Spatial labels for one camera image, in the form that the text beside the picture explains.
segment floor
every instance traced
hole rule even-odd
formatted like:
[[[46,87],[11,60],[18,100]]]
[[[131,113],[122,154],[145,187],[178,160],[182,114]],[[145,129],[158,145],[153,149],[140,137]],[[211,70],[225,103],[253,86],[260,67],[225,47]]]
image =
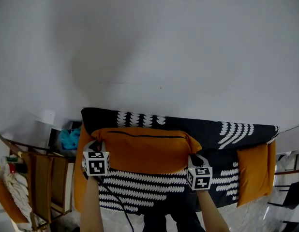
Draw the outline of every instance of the floor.
[[[277,171],[289,169],[294,165],[295,152],[289,156],[283,157],[277,162]],[[299,174],[279,175],[275,177],[276,185],[289,185],[299,181]],[[273,192],[269,197],[263,197],[252,201],[237,208],[237,204],[228,205],[219,208],[222,216],[229,225],[231,232],[279,232],[284,228],[281,220],[288,220],[292,216],[292,211],[269,206],[268,202],[283,203],[287,192],[279,192],[278,188],[273,188]],[[201,224],[204,227],[201,212],[197,213]],[[102,210],[104,228],[106,232],[130,232],[131,228],[127,223],[126,217],[122,213]],[[136,232],[143,229],[143,217],[137,215],[129,215]],[[57,226],[60,231],[71,231],[79,225],[80,213],[73,211],[63,217]],[[171,216],[167,216],[167,231],[175,232],[176,224]]]

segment white wall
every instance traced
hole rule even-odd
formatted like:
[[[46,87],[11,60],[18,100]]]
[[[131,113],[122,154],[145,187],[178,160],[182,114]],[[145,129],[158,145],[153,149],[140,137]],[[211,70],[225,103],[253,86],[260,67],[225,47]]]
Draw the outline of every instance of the white wall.
[[[299,0],[0,0],[0,98],[0,120],[91,105],[286,130]]]

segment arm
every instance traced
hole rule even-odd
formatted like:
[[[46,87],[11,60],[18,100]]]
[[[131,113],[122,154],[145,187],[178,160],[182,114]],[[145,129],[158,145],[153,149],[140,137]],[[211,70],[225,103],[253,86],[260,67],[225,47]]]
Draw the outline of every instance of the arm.
[[[89,176],[81,213],[81,232],[103,232],[98,182]]]
[[[207,232],[229,232],[228,225],[217,210],[208,191],[197,191]]]

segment chair backrest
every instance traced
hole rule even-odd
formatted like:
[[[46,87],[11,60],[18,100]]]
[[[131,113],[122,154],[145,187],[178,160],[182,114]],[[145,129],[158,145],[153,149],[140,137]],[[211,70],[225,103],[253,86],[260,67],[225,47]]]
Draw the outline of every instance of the chair backrest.
[[[283,206],[289,209],[295,209],[299,205],[299,182],[291,184]]]

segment blue cloth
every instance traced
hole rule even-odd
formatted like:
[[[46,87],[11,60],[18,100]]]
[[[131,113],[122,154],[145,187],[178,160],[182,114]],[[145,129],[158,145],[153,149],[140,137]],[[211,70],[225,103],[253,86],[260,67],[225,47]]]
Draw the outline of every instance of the blue cloth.
[[[77,149],[78,139],[81,129],[62,130],[59,134],[59,140],[63,149]]]

